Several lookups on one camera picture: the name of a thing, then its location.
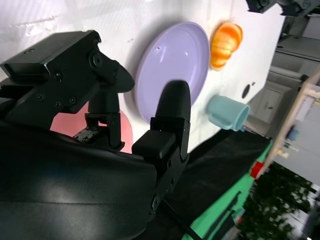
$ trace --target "bolt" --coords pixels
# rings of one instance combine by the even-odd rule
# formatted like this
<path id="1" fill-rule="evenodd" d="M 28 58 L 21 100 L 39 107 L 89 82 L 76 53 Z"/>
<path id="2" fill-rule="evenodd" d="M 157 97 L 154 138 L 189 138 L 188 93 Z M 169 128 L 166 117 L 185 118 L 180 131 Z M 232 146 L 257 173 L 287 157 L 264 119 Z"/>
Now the bolt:
<path id="1" fill-rule="evenodd" d="M 94 42 L 95 44 L 100 43 L 99 37 L 95 36 L 94 39 L 93 39 L 93 42 Z"/>
<path id="2" fill-rule="evenodd" d="M 95 55 L 93 55 L 92 61 L 97 68 L 100 68 L 102 66 L 102 57 L 99 53 L 96 53 Z"/>
<path id="3" fill-rule="evenodd" d="M 77 98 L 75 96 L 70 97 L 69 102 L 73 105 L 77 103 Z"/>
<path id="4" fill-rule="evenodd" d="M 54 78 L 59 82 L 61 83 L 61 80 L 62 80 L 62 72 L 60 70 L 55 70 L 54 73 Z"/>
<path id="5" fill-rule="evenodd" d="M 153 210 L 157 209 L 159 202 L 160 202 L 159 196 L 155 195 L 154 198 L 153 198 L 153 201 L 152 201 L 152 209 Z"/>
<path id="6" fill-rule="evenodd" d="M 261 7 L 265 7 L 269 4 L 269 0 L 260 0 L 259 3 L 261 5 Z"/>
<path id="7" fill-rule="evenodd" d="M 35 50 L 33 49 L 33 48 L 31 48 L 31 49 L 29 49 L 28 51 L 25 51 L 24 53 L 25 54 L 29 54 L 29 53 L 32 53 L 32 52 L 34 52 Z"/>
<path id="8" fill-rule="evenodd" d="M 61 102 L 56 101 L 55 104 L 54 104 L 54 106 L 58 109 L 58 108 L 61 106 Z"/>
<path id="9" fill-rule="evenodd" d="M 302 3 L 302 9 L 307 9 L 308 7 L 310 6 L 310 1 L 309 0 L 305 0 L 303 3 Z"/>
<path id="10" fill-rule="evenodd" d="M 45 95 L 43 93 L 39 93 L 37 96 L 36 96 L 36 100 L 39 102 L 39 103 L 42 103 L 44 100 L 45 100 Z"/>

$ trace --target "green mat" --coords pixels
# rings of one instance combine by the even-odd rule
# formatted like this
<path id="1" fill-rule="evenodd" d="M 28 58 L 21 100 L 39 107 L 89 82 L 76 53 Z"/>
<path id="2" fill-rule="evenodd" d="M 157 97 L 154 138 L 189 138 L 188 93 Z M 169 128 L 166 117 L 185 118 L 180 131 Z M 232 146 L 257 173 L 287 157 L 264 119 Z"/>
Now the green mat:
<path id="1" fill-rule="evenodd" d="M 264 162 L 272 143 L 264 150 L 264 152 L 258 157 L 256 161 Z M 255 179 L 250 176 L 250 172 L 246 173 L 239 181 L 237 181 L 228 191 L 226 191 L 215 203 L 213 203 L 201 216 L 199 216 L 191 224 L 191 228 L 203 238 L 206 233 L 209 231 L 213 223 L 218 219 L 222 212 L 230 205 L 230 202 L 238 195 L 237 203 L 232 207 L 232 210 L 235 212 L 241 211 L 247 197 L 250 193 L 250 189 L 254 183 Z M 209 239 L 212 239 L 216 232 L 219 230 L 221 225 L 224 223 L 229 214 L 225 214 L 220 223 L 217 225 L 216 229 L 212 232 Z M 185 234 L 182 240 L 193 240 L 188 234 Z"/>

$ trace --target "teal mug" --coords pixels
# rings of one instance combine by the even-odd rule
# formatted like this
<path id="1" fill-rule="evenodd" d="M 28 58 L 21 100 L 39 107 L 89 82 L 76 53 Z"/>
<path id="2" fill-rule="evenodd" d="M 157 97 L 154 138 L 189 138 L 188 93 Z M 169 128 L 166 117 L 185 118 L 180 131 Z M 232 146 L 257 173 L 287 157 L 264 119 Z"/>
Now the teal mug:
<path id="1" fill-rule="evenodd" d="M 209 121 L 219 128 L 239 131 L 247 120 L 250 107 L 226 96 L 213 96 L 206 108 Z"/>

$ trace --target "lavender plate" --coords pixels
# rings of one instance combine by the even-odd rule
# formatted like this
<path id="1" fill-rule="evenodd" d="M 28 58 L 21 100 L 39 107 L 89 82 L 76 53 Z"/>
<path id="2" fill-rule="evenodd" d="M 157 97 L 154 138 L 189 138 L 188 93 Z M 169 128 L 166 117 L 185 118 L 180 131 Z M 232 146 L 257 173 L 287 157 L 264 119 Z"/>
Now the lavender plate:
<path id="1" fill-rule="evenodd" d="M 181 22 L 163 31 L 146 50 L 136 75 L 134 95 L 143 119 L 150 123 L 162 90 L 172 80 L 188 83 L 193 104 L 205 83 L 209 59 L 209 40 L 197 23 Z"/>

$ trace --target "black robotic arm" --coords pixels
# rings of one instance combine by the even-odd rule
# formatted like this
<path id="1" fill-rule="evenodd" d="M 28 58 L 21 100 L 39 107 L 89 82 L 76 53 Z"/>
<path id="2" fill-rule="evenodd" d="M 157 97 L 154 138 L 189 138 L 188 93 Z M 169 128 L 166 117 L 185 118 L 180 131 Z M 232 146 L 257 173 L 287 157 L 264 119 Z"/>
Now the black robotic arm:
<path id="1" fill-rule="evenodd" d="M 191 101 L 182 80 L 164 88 L 133 154 L 119 152 L 118 93 L 134 80 L 100 41 L 96 31 L 56 33 L 1 65 L 9 76 L 0 83 L 2 240 L 132 239 L 188 162 Z M 49 130 L 55 115 L 88 101 L 87 127 L 76 136 Z"/>

